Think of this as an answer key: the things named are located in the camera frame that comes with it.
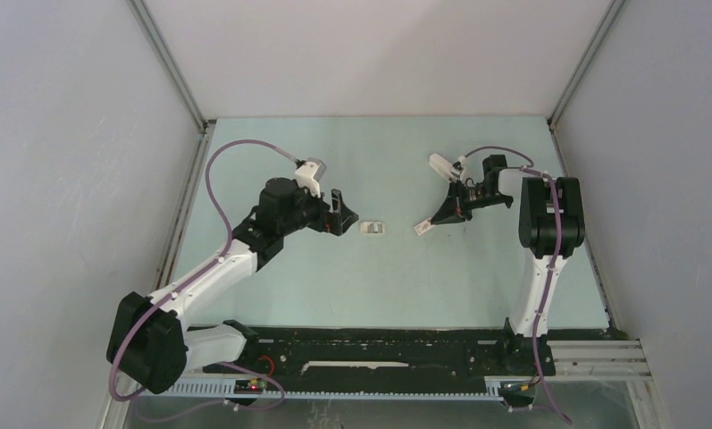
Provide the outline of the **white staple box barcode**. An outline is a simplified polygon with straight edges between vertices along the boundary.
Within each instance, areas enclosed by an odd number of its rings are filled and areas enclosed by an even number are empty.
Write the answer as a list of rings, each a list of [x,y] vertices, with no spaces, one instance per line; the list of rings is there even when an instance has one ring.
[[[359,231],[364,235],[379,236],[386,233],[386,224],[383,222],[367,221],[362,222]]]

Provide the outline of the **white stapler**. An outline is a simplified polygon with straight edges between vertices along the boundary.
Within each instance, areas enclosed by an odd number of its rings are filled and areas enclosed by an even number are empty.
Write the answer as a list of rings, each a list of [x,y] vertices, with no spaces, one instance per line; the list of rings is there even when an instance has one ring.
[[[457,180],[454,165],[445,157],[440,154],[434,153],[429,157],[429,166],[435,171],[443,180],[447,182],[453,182]]]

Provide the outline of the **small white staple box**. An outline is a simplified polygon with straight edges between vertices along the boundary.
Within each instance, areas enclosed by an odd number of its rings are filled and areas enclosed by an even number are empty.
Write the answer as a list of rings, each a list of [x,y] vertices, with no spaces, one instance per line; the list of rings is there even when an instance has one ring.
[[[426,232],[430,231],[430,230],[433,229],[433,228],[434,228],[434,225],[433,225],[432,222],[431,222],[431,218],[429,218],[429,219],[425,219],[424,221],[418,223],[418,224],[414,227],[414,231],[415,231],[415,233],[416,233],[417,236],[422,236],[422,235],[424,235]]]

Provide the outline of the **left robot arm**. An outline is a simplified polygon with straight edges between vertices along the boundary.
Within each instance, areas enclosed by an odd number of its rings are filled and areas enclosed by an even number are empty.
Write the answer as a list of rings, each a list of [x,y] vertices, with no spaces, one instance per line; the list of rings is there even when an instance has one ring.
[[[158,394],[184,373],[222,361],[242,373],[255,368],[259,348],[248,341],[247,330],[230,322],[197,328],[196,317],[267,265],[290,234],[310,229],[341,236],[358,220],[338,189],[326,202],[292,179],[268,180],[258,204],[223,248],[173,285],[147,296],[131,292],[120,301],[106,351],[112,397],[133,397],[116,390],[119,373],[137,382],[141,391]]]

